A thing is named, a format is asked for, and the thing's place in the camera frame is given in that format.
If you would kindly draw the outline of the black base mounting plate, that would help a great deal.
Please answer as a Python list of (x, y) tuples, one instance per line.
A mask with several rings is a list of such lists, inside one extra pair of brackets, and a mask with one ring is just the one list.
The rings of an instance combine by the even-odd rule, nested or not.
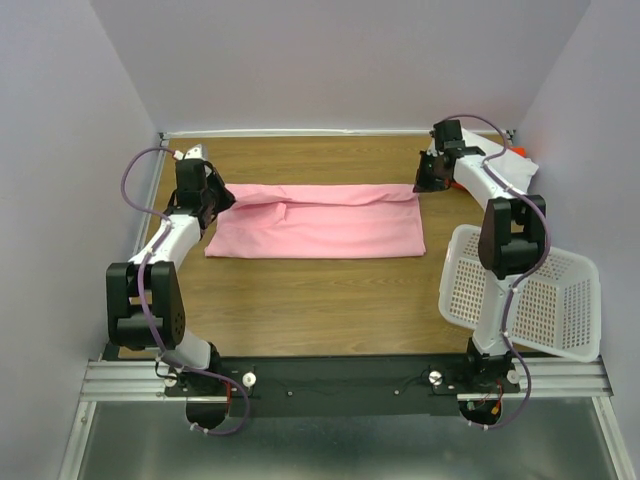
[(206, 427), (242, 418), (429, 414), (456, 416), (463, 398), (480, 401), (478, 421), (503, 394), (520, 392), (512, 363), (476, 374), (463, 354), (223, 357), (215, 371), (231, 384), (194, 373), (168, 381), (190, 420)]

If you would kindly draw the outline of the white plastic laundry basket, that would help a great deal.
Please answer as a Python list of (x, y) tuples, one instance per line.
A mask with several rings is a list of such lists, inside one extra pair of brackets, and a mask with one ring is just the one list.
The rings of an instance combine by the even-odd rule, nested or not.
[[(445, 256), (438, 307), (451, 324), (474, 330), (494, 347), (504, 348), (504, 305), (515, 275), (503, 280), (478, 257), (480, 228), (458, 226)], [(601, 340), (601, 286), (588, 258), (553, 247), (544, 264), (518, 284), (506, 330), (518, 345), (573, 361), (594, 361)]]

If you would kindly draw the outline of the white folded t shirt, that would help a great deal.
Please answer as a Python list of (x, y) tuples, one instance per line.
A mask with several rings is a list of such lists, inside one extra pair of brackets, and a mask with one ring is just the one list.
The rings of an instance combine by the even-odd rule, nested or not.
[[(479, 147), (487, 156), (498, 154), (503, 149), (502, 139), (491, 140), (465, 128), (462, 129), (463, 139), (467, 146)], [(531, 180), (538, 172), (538, 165), (529, 158), (521, 156), (514, 150), (507, 149), (504, 155), (492, 159), (489, 166), (501, 175), (505, 181), (522, 192), (529, 189)]]

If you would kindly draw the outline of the pink t shirt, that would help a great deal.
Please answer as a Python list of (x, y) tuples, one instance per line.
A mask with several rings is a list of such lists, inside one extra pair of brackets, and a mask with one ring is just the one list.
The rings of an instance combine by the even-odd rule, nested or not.
[(426, 253), (419, 200), (408, 184), (230, 184), (208, 257), (373, 259)]

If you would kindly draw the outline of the orange folded t shirt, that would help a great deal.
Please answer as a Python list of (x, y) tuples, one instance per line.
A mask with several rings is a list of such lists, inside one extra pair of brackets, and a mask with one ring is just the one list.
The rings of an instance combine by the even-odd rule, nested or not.
[[(523, 158), (527, 158), (528, 157), (527, 151), (526, 151), (526, 149), (524, 147), (512, 146), (510, 148), (510, 150), (513, 151), (514, 153), (520, 155)], [(457, 182), (454, 182), (454, 181), (450, 181), (449, 182), (449, 186), (452, 187), (452, 188), (461, 190), (461, 191), (466, 191), (466, 188), (464, 186), (462, 186), (461, 184), (459, 184)]]

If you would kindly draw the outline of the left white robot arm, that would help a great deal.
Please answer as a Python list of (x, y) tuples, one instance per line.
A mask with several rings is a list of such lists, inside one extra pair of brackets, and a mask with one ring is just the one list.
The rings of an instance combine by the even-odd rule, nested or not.
[(222, 375), (215, 346), (187, 329), (178, 270), (218, 215), (233, 206), (235, 197), (202, 153), (193, 157), (167, 152), (175, 159), (176, 187), (165, 210), (144, 207), (128, 196), (127, 177), (138, 157), (121, 179), (121, 195), (128, 206), (158, 217), (160, 224), (138, 253), (106, 270), (109, 340), (130, 350), (156, 350), (160, 361), (187, 373), (188, 384), (201, 395), (214, 393), (221, 384), (231, 392), (238, 384)]

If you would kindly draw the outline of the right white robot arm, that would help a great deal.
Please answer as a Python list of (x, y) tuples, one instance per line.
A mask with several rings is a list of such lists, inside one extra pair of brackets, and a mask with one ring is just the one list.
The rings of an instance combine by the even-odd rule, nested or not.
[(481, 314), (464, 359), (449, 371), (462, 388), (480, 392), (505, 380), (513, 368), (518, 352), (508, 333), (509, 310), (520, 284), (545, 262), (551, 241), (544, 199), (527, 194), (490, 165), (507, 154), (506, 134), (499, 133), (501, 150), (489, 154), (466, 143), (463, 117), (451, 115), (433, 125), (431, 147), (420, 152), (413, 192), (441, 192), (459, 183), (483, 207), (477, 251), (486, 286), (496, 291), (485, 293), (492, 305)]

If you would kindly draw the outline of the aluminium frame rail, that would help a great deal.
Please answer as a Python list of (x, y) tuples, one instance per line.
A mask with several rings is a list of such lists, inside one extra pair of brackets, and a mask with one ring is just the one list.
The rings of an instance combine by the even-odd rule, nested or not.
[[(602, 360), (580, 363), (568, 359), (528, 354), (525, 361), (533, 381), (534, 398), (578, 398), (593, 401), (605, 445), (619, 479), (637, 477), (613, 410), (614, 395)], [(91, 361), (87, 364), (71, 434), (58, 477), (80, 476), (89, 430), (100, 402), (168, 401), (162, 381), (152, 372), (150, 360)]]

